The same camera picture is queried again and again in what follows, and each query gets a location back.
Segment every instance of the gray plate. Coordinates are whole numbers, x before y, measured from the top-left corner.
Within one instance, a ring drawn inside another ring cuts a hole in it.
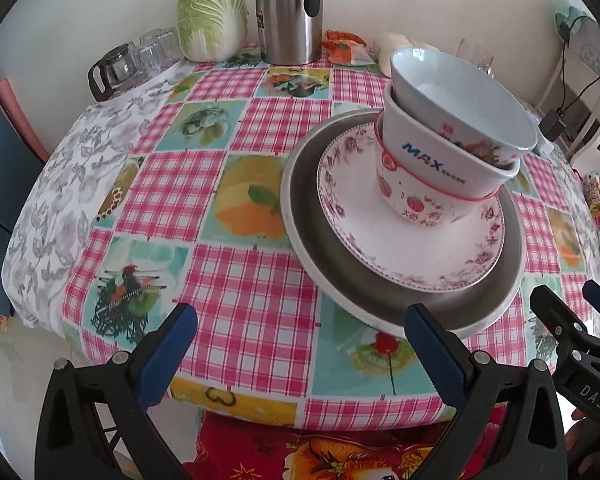
[[[445,329],[461,338],[469,337],[498,320],[520,288],[526,238],[518,207],[503,187],[498,196],[506,225],[502,255],[483,280],[465,290],[417,292],[367,269],[327,224],[318,201],[315,175],[322,152],[338,134],[371,122],[377,114],[378,110],[356,110],[335,116],[312,128],[289,155],[280,192],[286,232],[318,288],[360,321],[404,338],[406,307],[423,303]]]

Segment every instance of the floral plate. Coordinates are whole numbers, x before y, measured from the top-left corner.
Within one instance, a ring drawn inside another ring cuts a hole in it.
[[[318,164],[320,205],[343,245],[369,269],[413,290],[451,292],[483,279],[504,244],[497,197],[451,224],[410,224],[382,199],[374,157],[369,123],[336,137]],[[410,207],[424,208],[422,202],[412,202]]]

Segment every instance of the tablecloth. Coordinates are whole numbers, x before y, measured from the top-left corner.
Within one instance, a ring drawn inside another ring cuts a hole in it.
[[[376,351],[376,331],[309,279],[280,218],[285,155],[333,114],[381,107],[387,79],[376,66],[336,67],[325,56],[304,68],[274,68],[254,49],[190,69],[130,141],[111,190],[88,218],[63,291],[69,343],[104,362],[133,349],[185,301],[200,322],[170,387],[176,399],[308,430],[447,420],[452,410],[408,342],[397,343],[390,369]],[[595,227],[559,153],[527,155],[508,186],[525,225],[525,276],[502,318],[465,343],[507,364],[551,362],[555,340],[528,298],[544,283],[591,316],[580,289],[589,277],[600,282]]]

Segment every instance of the floral bowl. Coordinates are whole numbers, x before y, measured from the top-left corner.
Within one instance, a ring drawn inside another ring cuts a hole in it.
[[[489,164],[504,168],[536,145],[520,102],[471,63],[405,48],[392,55],[391,74],[402,110]]]
[[[389,153],[442,191],[481,198],[520,170],[519,159],[508,168],[496,168],[419,123],[397,105],[391,82],[384,89],[383,123],[382,139]]]
[[[497,188],[481,198],[462,198],[431,186],[395,160],[384,146],[383,116],[380,112],[374,123],[378,187],[385,202],[404,220],[424,227],[455,222],[500,191]]]

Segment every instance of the snack package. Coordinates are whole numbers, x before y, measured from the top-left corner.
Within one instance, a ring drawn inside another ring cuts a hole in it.
[[[587,202],[589,212],[594,219],[600,217],[600,177],[588,174],[582,180],[584,200]]]
[[[322,44],[329,51],[329,61],[336,65],[365,66],[376,62],[371,59],[366,51],[365,41],[351,34],[339,30],[327,30],[327,40]]]

